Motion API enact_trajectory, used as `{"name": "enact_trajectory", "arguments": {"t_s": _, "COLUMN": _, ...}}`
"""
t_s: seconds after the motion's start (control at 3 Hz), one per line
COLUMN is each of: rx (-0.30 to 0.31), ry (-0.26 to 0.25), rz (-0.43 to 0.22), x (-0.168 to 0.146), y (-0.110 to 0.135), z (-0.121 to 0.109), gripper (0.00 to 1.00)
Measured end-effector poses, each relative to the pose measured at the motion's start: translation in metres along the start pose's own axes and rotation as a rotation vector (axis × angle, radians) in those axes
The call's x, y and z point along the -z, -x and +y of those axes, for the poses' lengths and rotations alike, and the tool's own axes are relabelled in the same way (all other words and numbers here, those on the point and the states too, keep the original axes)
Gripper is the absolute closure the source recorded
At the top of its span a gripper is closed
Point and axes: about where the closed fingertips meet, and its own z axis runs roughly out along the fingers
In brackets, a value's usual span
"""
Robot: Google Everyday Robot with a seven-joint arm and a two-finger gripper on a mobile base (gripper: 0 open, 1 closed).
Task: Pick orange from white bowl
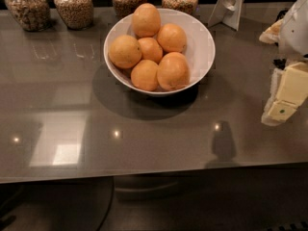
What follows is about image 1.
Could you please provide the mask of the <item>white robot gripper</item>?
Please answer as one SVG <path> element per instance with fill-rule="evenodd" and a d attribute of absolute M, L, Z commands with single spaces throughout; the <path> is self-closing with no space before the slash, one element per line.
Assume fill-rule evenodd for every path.
<path fill-rule="evenodd" d="M 308 0 L 296 0 L 282 19 L 264 31 L 259 40 L 267 44 L 278 41 L 279 52 L 287 58 L 308 60 Z M 271 75 L 270 98 L 261 121 L 268 126 L 286 122 L 308 97 L 308 63 L 290 62 Z"/>

